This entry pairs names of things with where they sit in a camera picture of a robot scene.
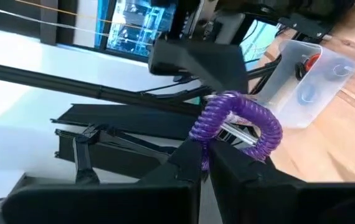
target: orange wire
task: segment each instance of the orange wire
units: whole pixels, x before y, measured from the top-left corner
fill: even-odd
[[[36,4],[36,3],[27,2],[27,1],[23,1],[23,0],[15,0],[15,1],[21,2],[21,3],[25,3],[25,4],[30,4],[30,5],[32,5],[32,6],[37,6],[37,7],[41,7],[41,8],[48,9],[48,10],[53,10],[53,11],[57,11],[57,12],[62,12],[62,13],[70,14],[70,15],[73,15],[73,16],[80,16],[80,17],[85,17],[85,18],[87,18],[87,19],[94,19],[94,20],[97,20],[97,21],[102,21],[102,22],[107,22],[107,23],[112,23],[112,24],[121,24],[121,25],[124,25],[124,26],[127,26],[127,27],[133,27],[133,28],[136,28],[136,29],[141,29],[140,26],[134,26],[134,25],[124,24],[124,23],[121,23],[121,22],[113,22],[113,21],[109,21],[109,20],[106,20],[106,19],[97,19],[97,17],[95,17],[95,16],[88,16],[88,15],[77,14],[77,13],[74,13],[74,12],[68,12],[68,11],[65,11],[65,10],[56,9],[56,8],[49,7],[49,6],[43,6],[43,5],[41,5],[41,4]]]

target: wooden floor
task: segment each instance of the wooden floor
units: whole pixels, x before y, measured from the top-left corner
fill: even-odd
[[[288,30],[274,41],[260,66],[274,60],[278,44],[290,39]],[[323,45],[355,60],[355,8],[338,24]],[[285,129],[281,146],[272,154],[276,166],[310,182],[355,182],[355,76],[306,129]]]

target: wooden surface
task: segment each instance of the wooden surface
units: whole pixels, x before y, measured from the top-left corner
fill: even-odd
[[[292,34],[288,30],[279,36],[259,66],[274,60],[278,44]],[[332,36],[322,44],[355,60],[355,8]],[[280,170],[306,181],[355,182],[355,76],[308,128],[284,129],[282,144],[272,159]]]

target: white wire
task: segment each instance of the white wire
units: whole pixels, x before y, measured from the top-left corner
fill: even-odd
[[[105,37],[108,37],[108,36],[109,36],[108,34],[103,34],[103,33],[95,32],[95,31],[92,31],[92,30],[81,29],[81,28],[78,28],[78,27],[74,27],[74,26],[70,26],[70,25],[65,25],[65,24],[59,24],[59,23],[53,23],[53,22],[46,22],[46,21],[42,21],[42,20],[39,20],[39,19],[34,19],[34,18],[31,18],[31,17],[18,15],[18,14],[12,13],[12,12],[7,12],[7,11],[4,11],[4,10],[0,10],[0,13],[4,13],[4,14],[10,15],[10,16],[16,16],[16,17],[19,17],[19,18],[21,18],[21,19],[26,19],[26,20],[28,20],[28,21],[33,21],[33,22],[39,22],[39,23],[43,23],[43,24],[48,24],[48,25],[51,25],[51,26],[57,26],[57,27],[63,27],[63,28],[67,28],[67,29],[80,30],[80,31],[89,32],[89,33],[92,33],[92,34],[102,35],[102,36],[105,36]],[[141,43],[141,44],[144,44],[144,45],[152,45],[152,44],[148,44],[148,43],[144,43],[144,42],[140,42],[140,43]]]

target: clear plastic container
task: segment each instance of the clear plastic container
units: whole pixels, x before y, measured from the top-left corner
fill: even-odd
[[[262,91],[260,104],[269,108],[285,128],[305,128],[324,110],[355,73],[355,61],[317,44],[286,40],[279,46],[282,60]],[[320,54],[298,81],[295,64]]]

